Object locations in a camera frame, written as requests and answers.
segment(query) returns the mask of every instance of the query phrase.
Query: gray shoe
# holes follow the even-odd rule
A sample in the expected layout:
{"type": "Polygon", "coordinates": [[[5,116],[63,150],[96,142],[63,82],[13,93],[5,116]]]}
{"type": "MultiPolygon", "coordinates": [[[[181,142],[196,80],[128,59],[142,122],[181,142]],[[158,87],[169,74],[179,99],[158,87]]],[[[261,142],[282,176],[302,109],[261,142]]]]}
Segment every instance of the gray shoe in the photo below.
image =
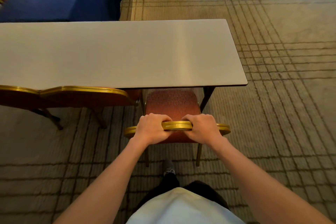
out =
{"type": "Polygon", "coordinates": [[[162,162],[162,171],[163,171],[163,176],[165,176],[168,173],[175,174],[173,162],[171,160],[164,160],[162,162]]]}

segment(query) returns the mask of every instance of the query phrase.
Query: table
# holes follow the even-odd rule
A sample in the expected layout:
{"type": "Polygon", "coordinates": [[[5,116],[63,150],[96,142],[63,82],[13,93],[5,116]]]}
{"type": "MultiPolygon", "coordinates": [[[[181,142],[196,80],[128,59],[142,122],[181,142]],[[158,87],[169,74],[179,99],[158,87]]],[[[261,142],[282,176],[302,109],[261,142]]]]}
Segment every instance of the table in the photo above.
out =
{"type": "Polygon", "coordinates": [[[226,20],[0,23],[0,85],[118,89],[216,86],[247,79],[226,20]]]}

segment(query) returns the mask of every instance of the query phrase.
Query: person's left arm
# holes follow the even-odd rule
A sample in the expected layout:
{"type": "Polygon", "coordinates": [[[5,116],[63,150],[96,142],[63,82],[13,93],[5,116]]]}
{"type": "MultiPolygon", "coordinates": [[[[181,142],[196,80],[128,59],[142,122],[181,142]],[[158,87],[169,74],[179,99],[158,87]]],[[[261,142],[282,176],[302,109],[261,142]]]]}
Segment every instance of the person's left arm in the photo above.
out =
{"type": "Polygon", "coordinates": [[[161,123],[171,121],[167,115],[141,116],[137,130],[121,154],[97,179],[61,214],[56,224],[111,224],[123,200],[132,171],[143,151],[150,144],[168,138],[171,132],[161,123]]]}

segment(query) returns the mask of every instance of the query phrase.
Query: patterned carpet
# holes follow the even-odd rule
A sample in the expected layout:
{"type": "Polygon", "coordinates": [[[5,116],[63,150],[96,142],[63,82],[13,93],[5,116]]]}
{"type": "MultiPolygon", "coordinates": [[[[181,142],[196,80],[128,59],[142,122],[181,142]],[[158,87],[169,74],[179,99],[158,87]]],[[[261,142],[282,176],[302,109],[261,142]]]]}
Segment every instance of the patterned carpet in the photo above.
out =
{"type": "MultiPolygon", "coordinates": [[[[232,128],[229,141],[282,184],[336,221],[336,0],[123,0],[121,20],[227,19],[249,80],[216,88],[204,112],[232,128]]],[[[199,101],[200,89],[195,89],[199,101]]],[[[127,144],[135,107],[105,108],[107,129],[83,109],[52,109],[64,130],[0,106],[0,222],[50,223],[127,144]]],[[[255,222],[228,170],[207,147],[149,148],[115,223],[124,223],[173,160],[181,185],[212,186],[245,222],[255,222]]]]}

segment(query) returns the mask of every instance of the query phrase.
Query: black pants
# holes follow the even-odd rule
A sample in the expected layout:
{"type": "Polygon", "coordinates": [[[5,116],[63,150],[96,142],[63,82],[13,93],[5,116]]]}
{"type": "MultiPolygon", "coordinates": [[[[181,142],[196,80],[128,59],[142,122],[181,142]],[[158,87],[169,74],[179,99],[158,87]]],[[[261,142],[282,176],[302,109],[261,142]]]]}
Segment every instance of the black pants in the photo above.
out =
{"type": "MultiPolygon", "coordinates": [[[[180,183],[173,173],[166,174],[159,186],[156,188],[153,188],[148,194],[140,201],[136,209],[137,211],[141,206],[143,206],[147,201],[151,200],[152,198],[161,195],[163,193],[166,193],[174,188],[177,188],[180,186],[180,183]]],[[[208,184],[205,184],[201,181],[194,181],[186,186],[184,186],[186,190],[189,190],[197,195],[200,195],[202,197],[205,197],[208,200],[214,201],[218,203],[219,205],[225,207],[226,209],[229,209],[227,202],[219,195],[213,188],[211,188],[208,184]]]]}

